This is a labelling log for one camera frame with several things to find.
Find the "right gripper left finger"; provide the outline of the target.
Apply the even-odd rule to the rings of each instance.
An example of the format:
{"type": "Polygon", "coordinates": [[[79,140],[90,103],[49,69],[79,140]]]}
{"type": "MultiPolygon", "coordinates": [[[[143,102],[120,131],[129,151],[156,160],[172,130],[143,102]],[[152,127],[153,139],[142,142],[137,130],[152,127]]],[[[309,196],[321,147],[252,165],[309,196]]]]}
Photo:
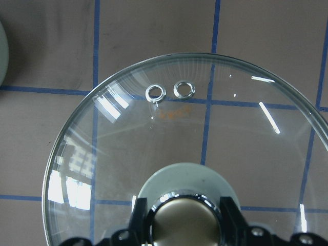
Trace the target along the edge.
{"type": "Polygon", "coordinates": [[[154,211],[148,208],[147,198],[137,198],[128,227],[112,234],[111,245],[154,245],[153,219],[154,211]]]}

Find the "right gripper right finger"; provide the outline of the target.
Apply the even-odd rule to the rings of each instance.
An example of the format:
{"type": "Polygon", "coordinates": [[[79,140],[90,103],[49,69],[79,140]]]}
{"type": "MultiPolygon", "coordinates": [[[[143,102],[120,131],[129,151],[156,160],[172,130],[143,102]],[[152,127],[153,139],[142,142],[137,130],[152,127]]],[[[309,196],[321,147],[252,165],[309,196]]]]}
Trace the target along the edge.
{"type": "Polygon", "coordinates": [[[258,245],[257,236],[231,197],[220,198],[222,232],[226,245],[258,245]]]}

